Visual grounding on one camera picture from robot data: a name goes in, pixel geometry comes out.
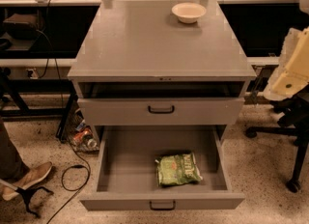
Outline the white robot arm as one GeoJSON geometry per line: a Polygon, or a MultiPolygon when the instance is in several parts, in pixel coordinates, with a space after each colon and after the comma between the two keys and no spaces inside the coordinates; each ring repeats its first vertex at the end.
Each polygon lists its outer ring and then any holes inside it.
{"type": "MultiPolygon", "coordinates": [[[[309,0],[299,0],[299,9],[309,14],[309,0]]],[[[267,81],[263,95],[268,100],[291,98],[309,83],[309,27],[290,28],[283,42],[279,66],[267,81]]]]}

